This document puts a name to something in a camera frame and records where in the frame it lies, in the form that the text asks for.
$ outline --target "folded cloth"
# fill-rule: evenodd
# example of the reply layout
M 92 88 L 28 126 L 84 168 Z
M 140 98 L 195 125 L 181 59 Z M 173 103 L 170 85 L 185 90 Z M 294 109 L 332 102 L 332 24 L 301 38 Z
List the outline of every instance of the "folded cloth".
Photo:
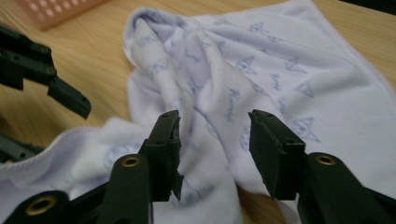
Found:
M 307 144 L 340 158 L 367 188 L 396 198 L 394 93 L 309 0 L 225 15 L 184 17 L 138 9 L 124 33 L 136 69 L 134 122 L 61 134 L 42 154 L 0 166 L 0 221 L 27 197 L 71 198 L 108 180 L 162 113 L 181 116 L 181 200 L 154 204 L 155 223 L 242 223 L 235 183 L 267 193 L 248 151 L 248 112 L 275 114 Z M 295 202 L 280 203 L 299 223 Z

